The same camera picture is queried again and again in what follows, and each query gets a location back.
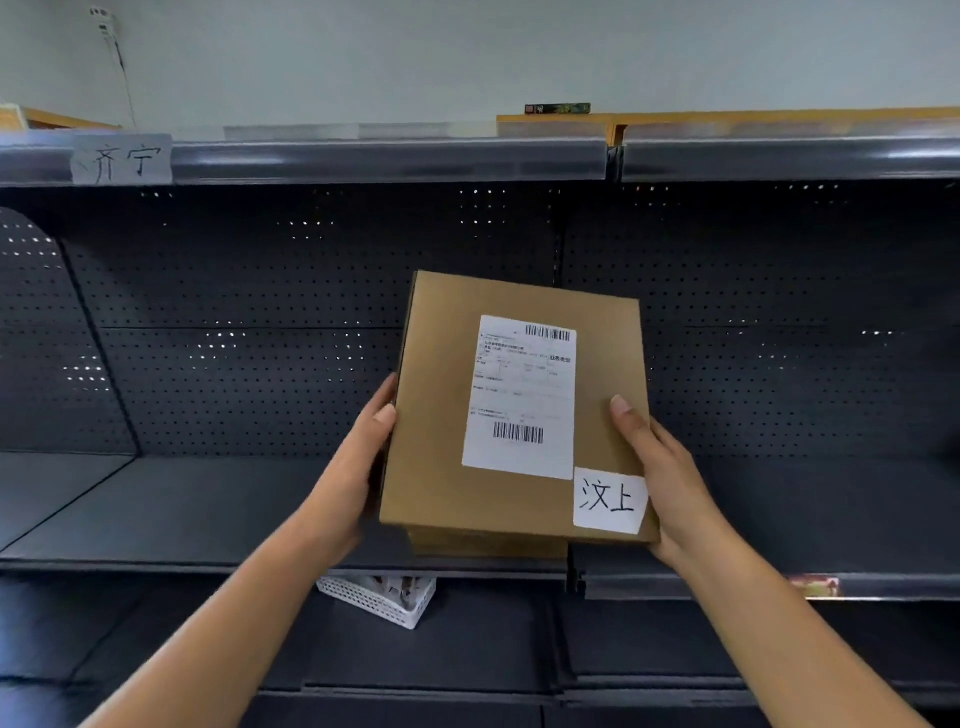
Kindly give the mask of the person's left hand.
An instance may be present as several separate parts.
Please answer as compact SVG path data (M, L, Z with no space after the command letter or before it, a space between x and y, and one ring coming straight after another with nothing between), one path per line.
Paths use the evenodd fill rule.
M369 403L394 404L398 382L399 376L391 373L366 406ZM370 494L374 467L367 480L360 480L352 474L352 430L358 417L293 517L308 554L322 572L339 564L361 537L359 522Z

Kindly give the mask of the person's right hand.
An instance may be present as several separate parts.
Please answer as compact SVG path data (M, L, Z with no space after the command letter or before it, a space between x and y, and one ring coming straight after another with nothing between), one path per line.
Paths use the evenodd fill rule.
M655 418L642 418L654 432L654 465L642 466L660 524L654 556L683 574L735 553L743 541L716 505L692 454Z

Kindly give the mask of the brown cardboard parcel box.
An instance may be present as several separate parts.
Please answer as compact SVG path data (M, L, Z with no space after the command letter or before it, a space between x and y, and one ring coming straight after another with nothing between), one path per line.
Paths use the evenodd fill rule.
M649 416L639 300L416 272L379 521L422 552L444 537L484 555L656 543L616 395Z

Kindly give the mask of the person's left forearm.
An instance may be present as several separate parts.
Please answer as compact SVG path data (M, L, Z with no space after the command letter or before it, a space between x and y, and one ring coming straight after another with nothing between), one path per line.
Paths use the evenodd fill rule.
M358 518L299 511L79 728L237 728Z

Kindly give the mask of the person's right forearm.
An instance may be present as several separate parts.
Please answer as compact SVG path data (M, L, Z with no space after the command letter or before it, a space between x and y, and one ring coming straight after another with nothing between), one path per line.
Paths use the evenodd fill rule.
M675 569L773 728L931 728L725 522L701 535Z

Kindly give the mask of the white handwritten paper tag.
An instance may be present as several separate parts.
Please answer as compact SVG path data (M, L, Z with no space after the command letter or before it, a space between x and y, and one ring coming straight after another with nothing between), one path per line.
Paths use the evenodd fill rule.
M650 504L643 476L576 467L573 488L576 528L640 536Z

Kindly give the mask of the white shipping label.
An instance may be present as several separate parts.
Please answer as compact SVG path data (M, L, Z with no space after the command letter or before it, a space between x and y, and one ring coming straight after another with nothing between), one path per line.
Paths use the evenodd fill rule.
M573 478L577 342L573 329L481 317L463 467Z

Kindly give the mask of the white plastic basket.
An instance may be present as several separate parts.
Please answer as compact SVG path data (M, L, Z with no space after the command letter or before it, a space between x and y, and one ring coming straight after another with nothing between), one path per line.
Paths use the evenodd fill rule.
M318 591L392 625L414 630L437 591L434 577L320 577Z

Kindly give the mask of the dark metal shelving unit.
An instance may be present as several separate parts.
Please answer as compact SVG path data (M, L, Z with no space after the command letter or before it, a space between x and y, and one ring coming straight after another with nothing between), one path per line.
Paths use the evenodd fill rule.
M423 270L640 301L732 525L960 722L960 122L548 129L176 140L133 187L0 137L0 679L68 725L158 647L399 368Z

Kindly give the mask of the small colourful shelf sticker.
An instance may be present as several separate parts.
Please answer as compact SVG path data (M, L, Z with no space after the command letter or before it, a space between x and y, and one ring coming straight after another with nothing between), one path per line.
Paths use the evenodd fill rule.
M787 580L808 601L832 601L843 597L842 582L836 575L797 574L788 576Z

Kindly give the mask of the wooden board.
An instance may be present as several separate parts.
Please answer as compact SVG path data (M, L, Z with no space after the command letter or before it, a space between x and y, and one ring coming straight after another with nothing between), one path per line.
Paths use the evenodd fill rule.
M60 130L120 131L122 127L56 114L16 103L0 102L0 133Z
M604 128L609 146L619 145L630 129L668 131L692 128L729 133L749 127L782 127L847 132L864 125L884 125L920 122L960 122L960 105L926 107L882 108L809 108L794 110L727 110L679 112L600 112L590 114L498 114L499 125L521 123L546 125L548 123L586 123Z

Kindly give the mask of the white paper shelf sign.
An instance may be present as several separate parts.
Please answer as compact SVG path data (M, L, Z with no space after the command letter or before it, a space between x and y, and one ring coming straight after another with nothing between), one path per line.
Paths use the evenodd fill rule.
M165 187L173 184L173 138L160 132L74 136L70 157L76 187Z

